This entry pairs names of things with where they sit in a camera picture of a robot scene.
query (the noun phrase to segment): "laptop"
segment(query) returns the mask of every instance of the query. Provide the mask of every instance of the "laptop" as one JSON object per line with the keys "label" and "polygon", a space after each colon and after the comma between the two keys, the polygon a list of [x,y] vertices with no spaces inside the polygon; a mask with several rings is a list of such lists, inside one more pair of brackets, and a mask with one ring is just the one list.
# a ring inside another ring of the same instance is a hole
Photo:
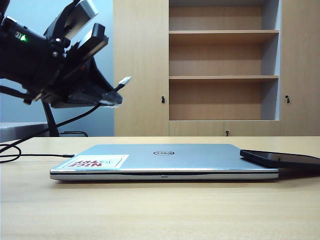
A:
{"label": "laptop", "polygon": [[61,181],[261,180],[277,168],[246,161],[231,144],[101,144],[50,170]]}

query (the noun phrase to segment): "desk surface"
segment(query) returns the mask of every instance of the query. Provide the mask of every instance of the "desk surface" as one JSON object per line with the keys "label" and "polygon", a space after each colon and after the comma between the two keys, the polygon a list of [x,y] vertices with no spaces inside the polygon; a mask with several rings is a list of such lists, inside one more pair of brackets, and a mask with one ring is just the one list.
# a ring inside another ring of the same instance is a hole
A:
{"label": "desk surface", "polygon": [[[96,144],[233,144],[320,157],[320,137],[38,137],[24,154]],[[73,182],[49,178],[66,158],[1,165],[1,237],[46,239],[320,239],[320,174],[264,181]]]}

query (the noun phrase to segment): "phone screen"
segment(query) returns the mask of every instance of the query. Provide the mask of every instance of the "phone screen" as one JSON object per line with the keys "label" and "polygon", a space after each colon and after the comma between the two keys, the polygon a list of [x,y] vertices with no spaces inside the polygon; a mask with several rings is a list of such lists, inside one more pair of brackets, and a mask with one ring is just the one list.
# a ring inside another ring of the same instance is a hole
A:
{"label": "phone screen", "polygon": [[301,164],[320,164],[320,158],[307,155],[297,155],[289,153],[278,153],[278,152],[266,152],[266,151],[253,151],[245,150],[248,153],[262,157],[264,159],[287,162],[287,163],[301,163]]}

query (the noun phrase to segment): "blue wall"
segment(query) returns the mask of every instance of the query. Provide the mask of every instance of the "blue wall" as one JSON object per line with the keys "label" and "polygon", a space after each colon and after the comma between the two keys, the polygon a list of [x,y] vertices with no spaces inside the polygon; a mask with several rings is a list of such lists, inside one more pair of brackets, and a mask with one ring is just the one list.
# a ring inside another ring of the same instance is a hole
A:
{"label": "blue wall", "polygon": [[[72,0],[11,0],[5,15],[16,19],[20,24],[27,26],[34,32],[43,34],[47,26],[71,1]],[[82,37],[91,30],[94,23],[104,25],[106,27],[105,34],[109,37],[109,43],[95,55],[95,60],[98,69],[108,82],[113,85],[113,1],[92,1],[99,11],[99,14],[71,40],[71,44],[81,40]],[[18,83],[7,79],[0,79],[0,82],[3,86],[25,92]],[[90,107],[52,109],[52,112],[56,123],[60,123],[84,113],[89,109]],[[32,102],[32,104],[28,106],[24,104],[20,98],[0,94],[0,121],[45,122],[46,116],[41,102]],[[59,131],[85,131],[89,136],[113,136],[114,110],[112,108],[101,107],[85,118],[60,127]]]}

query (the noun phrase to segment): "smartphone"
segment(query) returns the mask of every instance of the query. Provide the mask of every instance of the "smartphone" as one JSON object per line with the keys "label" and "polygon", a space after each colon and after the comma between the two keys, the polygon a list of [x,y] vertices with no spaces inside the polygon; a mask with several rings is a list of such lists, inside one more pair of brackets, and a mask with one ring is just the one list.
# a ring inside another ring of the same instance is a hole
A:
{"label": "smartphone", "polygon": [[276,169],[320,170],[320,158],[308,155],[245,150],[240,155],[247,161]]}

